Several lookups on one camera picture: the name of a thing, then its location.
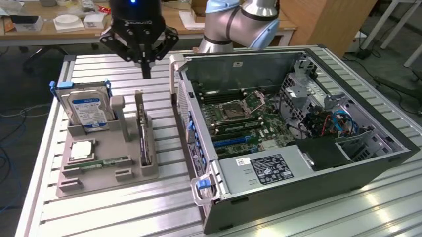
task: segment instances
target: sticker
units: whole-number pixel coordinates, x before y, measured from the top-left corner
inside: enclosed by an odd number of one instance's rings
[[[105,111],[99,108],[102,105],[99,98],[73,100],[77,115],[81,124],[85,127],[103,127],[107,124]]]
[[[281,154],[254,159],[252,164],[264,185],[294,177]]]
[[[244,62],[234,62],[233,63],[233,67],[234,68],[238,68],[238,67],[242,67],[244,66]]]
[[[238,166],[246,165],[252,163],[252,159],[249,157],[237,159]]]

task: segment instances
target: blue hard drive label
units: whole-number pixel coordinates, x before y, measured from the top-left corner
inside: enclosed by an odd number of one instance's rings
[[[107,125],[105,111],[101,109],[102,101],[99,98],[73,100],[73,106],[78,118],[86,128],[98,128]]]

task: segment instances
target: motherboard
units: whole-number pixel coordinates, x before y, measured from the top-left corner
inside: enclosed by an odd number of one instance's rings
[[[273,97],[258,90],[204,95],[202,113],[220,159],[277,149],[296,140]]]

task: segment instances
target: slotted aluminum surface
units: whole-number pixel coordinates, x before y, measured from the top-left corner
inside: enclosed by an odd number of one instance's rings
[[[310,46],[310,49],[422,147],[421,127],[327,49],[317,46]],[[318,73],[318,79],[331,92],[339,91],[332,79],[323,71]],[[154,67],[154,79],[142,80],[141,76],[141,69],[117,55],[87,55],[65,63],[61,79],[74,82],[109,79],[114,95],[125,95],[128,117],[136,116],[136,89],[145,90],[146,110],[154,118],[160,178],[117,190],[59,199],[55,190],[67,116],[55,101],[17,236],[205,236],[172,111],[169,57]],[[421,234],[421,156],[420,152],[363,189],[209,236],[379,237]]]

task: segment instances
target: blue cable on floor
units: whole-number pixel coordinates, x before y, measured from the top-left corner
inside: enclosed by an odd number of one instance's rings
[[[13,121],[6,121],[6,120],[0,120],[0,122],[6,122],[6,123],[9,123],[11,125],[21,125],[21,122],[13,122]],[[15,137],[15,139],[13,139],[11,141],[0,144],[0,146],[9,147],[9,146],[11,146],[14,143],[17,143],[21,140],[21,138],[23,137],[23,135],[25,135],[25,133],[27,131],[27,126],[23,124],[19,129],[21,129],[21,134]]]
[[[13,173],[15,175],[15,178],[18,180],[18,187],[19,187],[19,193],[17,195],[17,197],[14,198],[14,200],[10,202],[10,204],[0,210],[0,214],[11,207],[15,205],[17,201],[19,200],[21,196],[22,196],[22,181],[21,181],[21,177],[19,177],[19,173],[18,173],[18,169],[17,169],[17,166],[15,166],[15,163],[13,162],[13,160],[9,158],[9,156],[0,156],[2,159],[5,159],[10,165],[11,165],[11,170],[13,170]]]

